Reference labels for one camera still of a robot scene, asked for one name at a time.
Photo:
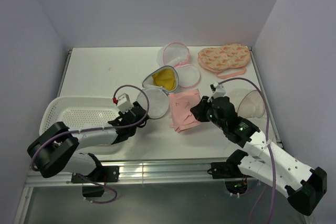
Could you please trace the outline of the pink bra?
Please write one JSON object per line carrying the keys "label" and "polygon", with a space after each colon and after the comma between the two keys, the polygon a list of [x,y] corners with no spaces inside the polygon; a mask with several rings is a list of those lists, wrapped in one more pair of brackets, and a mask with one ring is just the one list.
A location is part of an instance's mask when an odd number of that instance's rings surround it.
{"label": "pink bra", "polygon": [[201,101],[199,90],[187,90],[169,94],[171,127],[180,133],[200,125],[200,122],[190,111]]}

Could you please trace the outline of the grey trimmed mesh laundry bag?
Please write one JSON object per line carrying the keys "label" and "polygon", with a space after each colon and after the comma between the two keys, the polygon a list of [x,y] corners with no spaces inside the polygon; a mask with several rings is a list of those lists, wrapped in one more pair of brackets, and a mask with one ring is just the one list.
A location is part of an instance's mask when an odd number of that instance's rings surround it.
{"label": "grey trimmed mesh laundry bag", "polygon": [[151,119],[159,119],[165,116],[169,110],[169,94],[176,90],[175,88],[173,91],[168,91],[163,87],[158,87],[153,84],[152,75],[166,68],[172,69],[174,71],[177,88],[179,78],[175,69],[171,66],[163,66],[158,68],[156,71],[149,74],[142,82],[142,91],[146,94],[149,100],[148,116]]}

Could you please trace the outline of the yellow bra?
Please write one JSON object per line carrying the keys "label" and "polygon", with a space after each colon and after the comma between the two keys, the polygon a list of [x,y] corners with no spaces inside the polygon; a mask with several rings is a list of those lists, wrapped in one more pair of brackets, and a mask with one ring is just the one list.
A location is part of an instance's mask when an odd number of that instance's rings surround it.
{"label": "yellow bra", "polygon": [[172,69],[163,69],[152,75],[153,84],[158,87],[163,87],[168,91],[173,91],[176,88],[175,73]]}

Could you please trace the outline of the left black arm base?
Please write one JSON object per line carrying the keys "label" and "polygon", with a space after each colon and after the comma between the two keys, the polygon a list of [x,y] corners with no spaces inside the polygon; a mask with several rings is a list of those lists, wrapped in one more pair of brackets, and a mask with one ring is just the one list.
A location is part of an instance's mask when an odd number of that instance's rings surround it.
{"label": "left black arm base", "polygon": [[71,183],[82,184],[82,195],[85,199],[94,200],[109,192],[114,193],[113,199],[116,199],[117,192],[108,183],[116,183],[118,179],[119,166],[101,166],[87,176],[73,173]]}

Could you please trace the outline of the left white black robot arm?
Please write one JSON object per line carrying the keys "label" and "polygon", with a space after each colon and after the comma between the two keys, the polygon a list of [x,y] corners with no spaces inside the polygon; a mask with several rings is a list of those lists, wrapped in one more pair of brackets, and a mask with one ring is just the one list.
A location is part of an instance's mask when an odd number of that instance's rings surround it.
{"label": "left white black robot arm", "polygon": [[93,153],[82,153],[81,149],[122,143],[133,137],[138,128],[145,127],[148,119],[148,110],[134,102],[131,109],[119,112],[104,126],[71,130],[64,122],[56,122],[29,145],[30,167],[44,178],[69,172],[96,182],[106,171]]}

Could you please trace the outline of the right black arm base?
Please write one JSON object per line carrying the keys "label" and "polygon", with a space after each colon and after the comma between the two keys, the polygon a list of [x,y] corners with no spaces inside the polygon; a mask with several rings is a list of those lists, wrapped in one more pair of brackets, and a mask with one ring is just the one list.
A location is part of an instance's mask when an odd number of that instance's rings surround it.
{"label": "right black arm base", "polygon": [[230,194],[244,194],[248,190],[248,176],[238,169],[237,162],[232,158],[225,162],[212,162],[207,173],[212,179],[223,179],[225,188]]}

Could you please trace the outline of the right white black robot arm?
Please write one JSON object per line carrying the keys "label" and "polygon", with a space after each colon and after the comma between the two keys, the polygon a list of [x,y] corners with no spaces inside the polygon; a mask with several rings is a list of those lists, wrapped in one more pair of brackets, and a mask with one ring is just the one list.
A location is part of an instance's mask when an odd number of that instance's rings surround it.
{"label": "right white black robot arm", "polygon": [[327,192],[327,173],[312,168],[266,138],[250,120],[239,116],[229,97],[202,97],[191,113],[200,122],[211,122],[240,148],[226,161],[234,177],[247,175],[275,187],[299,213],[309,216]]}

